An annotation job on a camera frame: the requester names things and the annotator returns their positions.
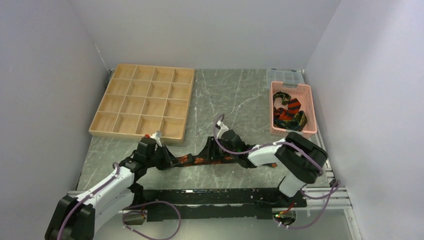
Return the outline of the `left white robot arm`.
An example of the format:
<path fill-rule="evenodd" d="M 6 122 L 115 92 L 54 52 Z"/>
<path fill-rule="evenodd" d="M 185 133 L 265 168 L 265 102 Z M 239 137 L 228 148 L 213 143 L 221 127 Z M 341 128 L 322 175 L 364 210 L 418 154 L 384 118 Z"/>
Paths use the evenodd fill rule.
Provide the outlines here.
<path fill-rule="evenodd" d="M 179 164 L 166 145 L 143 137 L 125 159 L 112 164 L 113 171 L 94 187 L 61 198 L 44 238 L 46 240 L 91 240 L 115 213 L 146 205 L 144 187 L 137 181 L 149 168 L 166 170 Z"/>

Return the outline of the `black tie orange flowers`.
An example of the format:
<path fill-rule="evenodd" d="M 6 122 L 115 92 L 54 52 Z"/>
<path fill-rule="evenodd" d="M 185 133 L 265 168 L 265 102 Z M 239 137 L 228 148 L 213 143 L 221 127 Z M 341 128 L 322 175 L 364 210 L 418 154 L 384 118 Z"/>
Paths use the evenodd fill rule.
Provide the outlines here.
<path fill-rule="evenodd" d="M 248 163 L 243 159 L 239 159 L 235 156 L 224 156 L 214 159 L 206 158 L 205 154 L 192 155 L 187 154 L 176 158 L 177 164 L 175 167 L 191 167 L 191 166 L 202 166 L 202 165 L 223 165 L 223 164 L 239 164 L 245 169 L 256 168 L 253 163 Z"/>

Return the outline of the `pink perforated plastic basket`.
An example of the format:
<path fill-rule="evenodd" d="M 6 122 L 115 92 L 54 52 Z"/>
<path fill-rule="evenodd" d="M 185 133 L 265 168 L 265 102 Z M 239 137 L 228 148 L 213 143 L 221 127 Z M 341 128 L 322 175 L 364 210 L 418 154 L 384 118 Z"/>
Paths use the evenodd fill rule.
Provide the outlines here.
<path fill-rule="evenodd" d="M 272 81 L 269 90 L 269 131 L 286 136 L 296 132 L 306 139 L 317 133 L 311 87 Z"/>

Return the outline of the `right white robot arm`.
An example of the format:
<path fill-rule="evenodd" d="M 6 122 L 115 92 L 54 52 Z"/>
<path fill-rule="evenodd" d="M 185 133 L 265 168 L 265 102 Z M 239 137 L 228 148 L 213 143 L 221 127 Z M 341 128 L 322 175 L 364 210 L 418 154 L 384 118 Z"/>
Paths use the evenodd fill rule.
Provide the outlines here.
<path fill-rule="evenodd" d="M 283 177 L 275 194 L 276 203 L 287 208 L 301 188 L 316 182 L 324 172 L 328 153 L 296 132 L 265 144 L 247 144 L 233 130 L 211 136 L 203 150 L 194 157 L 196 164 L 237 163 L 244 168 L 282 164 L 289 173 Z"/>

